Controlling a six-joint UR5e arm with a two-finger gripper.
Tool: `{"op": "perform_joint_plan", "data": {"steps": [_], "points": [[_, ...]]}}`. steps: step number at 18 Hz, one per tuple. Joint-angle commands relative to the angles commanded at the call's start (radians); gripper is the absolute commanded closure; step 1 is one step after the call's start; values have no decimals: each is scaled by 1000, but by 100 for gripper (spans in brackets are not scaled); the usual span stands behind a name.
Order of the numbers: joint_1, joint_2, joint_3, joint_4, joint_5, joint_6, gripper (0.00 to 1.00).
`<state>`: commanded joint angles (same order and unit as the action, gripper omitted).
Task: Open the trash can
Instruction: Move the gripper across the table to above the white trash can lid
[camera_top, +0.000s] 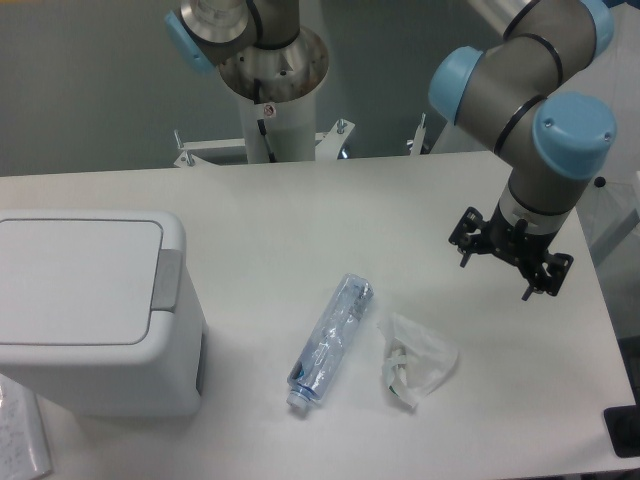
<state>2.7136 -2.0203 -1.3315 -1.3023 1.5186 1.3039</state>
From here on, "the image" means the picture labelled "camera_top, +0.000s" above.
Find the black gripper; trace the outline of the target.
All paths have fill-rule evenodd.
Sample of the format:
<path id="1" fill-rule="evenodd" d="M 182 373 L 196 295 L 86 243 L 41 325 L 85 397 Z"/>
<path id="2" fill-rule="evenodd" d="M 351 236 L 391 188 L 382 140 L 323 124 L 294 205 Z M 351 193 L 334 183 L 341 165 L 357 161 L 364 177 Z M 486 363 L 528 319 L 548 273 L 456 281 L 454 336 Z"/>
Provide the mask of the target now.
<path id="1" fill-rule="evenodd" d="M 485 221 L 474 207 L 468 207 L 456 224 L 448 242 L 462 255 L 464 268 L 472 255 L 493 254 L 519 269 L 528 286 L 521 299 L 532 294 L 556 297 L 574 262 L 565 253 L 548 251 L 550 235 L 536 235 L 525 227 L 510 224 L 496 207 L 490 221 Z"/>

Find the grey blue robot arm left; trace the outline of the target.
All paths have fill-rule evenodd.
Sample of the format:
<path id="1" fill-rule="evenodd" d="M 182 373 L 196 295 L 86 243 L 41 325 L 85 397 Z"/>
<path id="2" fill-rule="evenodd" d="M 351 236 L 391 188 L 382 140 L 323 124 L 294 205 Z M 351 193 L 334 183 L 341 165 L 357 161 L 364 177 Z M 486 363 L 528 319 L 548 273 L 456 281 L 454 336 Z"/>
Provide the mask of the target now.
<path id="1" fill-rule="evenodd" d="M 165 17 L 181 56 L 201 72 L 219 70 L 241 109 L 252 163 L 313 161 L 315 95 L 325 80 L 328 50 L 300 24 L 296 1 L 184 1 Z M 464 261 L 491 254 L 516 267 L 524 293 L 555 296 L 573 259 L 549 245 L 566 215 L 539 213 L 506 188 L 491 218 L 468 208 L 449 241 Z"/>

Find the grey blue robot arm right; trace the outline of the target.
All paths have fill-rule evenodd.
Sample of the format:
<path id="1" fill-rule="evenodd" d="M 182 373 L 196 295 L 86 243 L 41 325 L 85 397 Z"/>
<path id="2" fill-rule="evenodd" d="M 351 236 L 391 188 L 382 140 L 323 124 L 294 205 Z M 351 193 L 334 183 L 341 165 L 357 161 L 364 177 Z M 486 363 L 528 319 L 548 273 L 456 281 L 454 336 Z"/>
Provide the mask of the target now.
<path id="1" fill-rule="evenodd" d="M 613 15 L 601 1 L 479 1 L 476 8 L 501 25 L 502 43 L 453 51 L 428 97 L 511 173 L 492 216 L 467 209 L 450 242 L 464 258 L 493 255 L 517 268 L 533 292 L 556 295 L 573 259 L 550 245 L 617 135 L 604 102 L 563 85 L 607 49 Z"/>

